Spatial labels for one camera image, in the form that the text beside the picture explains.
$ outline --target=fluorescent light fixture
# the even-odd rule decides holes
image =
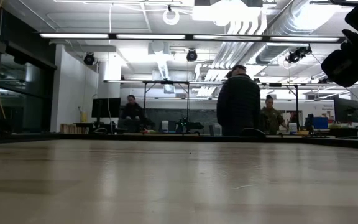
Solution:
[[[40,34],[43,38],[51,38],[51,39],[108,39],[108,34],[59,34],[59,33],[51,33],[51,34]]]
[[[304,43],[266,43],[268,46],[283,46],[283,47],[309,47],[309,44]]]
[[[241,35],[194,35],[195,40],[261,41],[262,37]]]
[[[180,1],[115,1],[115,0],[54,0],[55,2],[84,3],[84,4],[171,4],[182,5]]]
[[[135,80],[106,80],[108,83],[143,83],[143,81]]]
[[[270,41],[274,42],[330,42],[330,43],[338,43],[340,40],[339,37],[271,37]]]
[[[185,35],[169,35],[169,34],[117,34],[117,39],[169,39],[184,40]]]
[[[200,84],[200,85],[220,85],[223,82],[189,82],[189,84]]]
[[[157,100],[185,100],[186,98],[180,97],[155,97]]]
[[[277,3],[273,2],[273,3],[264,3],[262,7],[264,9],[269,9],[269,8],[276,7],[276,6],[277,6]]]

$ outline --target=ceiling light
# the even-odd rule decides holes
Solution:
[[[195,40],[261,41],[262,37],[241,35],[194,35]]]
[[[117,39],[160,39],[160,40],[184,40],[185,35],[169,34],[117,34]]]
[[[200,84],[200,85],[220,85],[223,82],[189,82],[189,84]]]
[[[54,0],[55,2],[84,3],[84,4],[170,4],[182,5],[181,1],[115,1],[115,0]]]
[[[339,37],[271,37],[272,42],[321,42],[321,43],[339,43]]]
[[[50,39],[108,39],[108,34],[40,34],[43,38]]]
[[[304,43],[266,43],[266,45],[268,46],[283,46],[283,47],[308,47],[309,44],[304,44]]]
[[[135,81],[135,80],[105,80],[108,83],[143,83],[143,81]]]
[[[173,16],[172,19],[168,19],[168,13],[173,12],[175,15]],[[179,22],[180,19],[180,15],[179,12],[176,9],[172,9],[172,10],[165,10],[165,12],[162,14],[162,19],[164,20],[164,22],[168,25],[176,25]]]

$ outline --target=security camera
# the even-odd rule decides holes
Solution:
[[[190,49],[189,52],[187,53],[187,57],[186,57],[188,62],[194,62],[195,60],[197,60],[197,53],[195,49]]]
[[[94,64],[96,64],[96,62],[97,62],[97,59],[94,57],[94,53],[87,52],[84,57],[84,64],[85,65],[94,65]]]

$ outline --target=black jacket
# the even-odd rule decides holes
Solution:
[[[259,129],[259,86],[245,74],[229,78],[219,93],[217,117],[223,127]]]
[[[127,105],[125,105],[124,111],[122,112],[121,118],[125,119],[126,117],[130,117],[131,119],[135,119],[137,116],[141,120],[144,118],[143,109],[137,103],[134,105],[127,103]]]

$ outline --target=table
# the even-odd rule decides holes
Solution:
[[[0,144],[0,223],[245,221],[358,223],[358,149],[228,142]]]

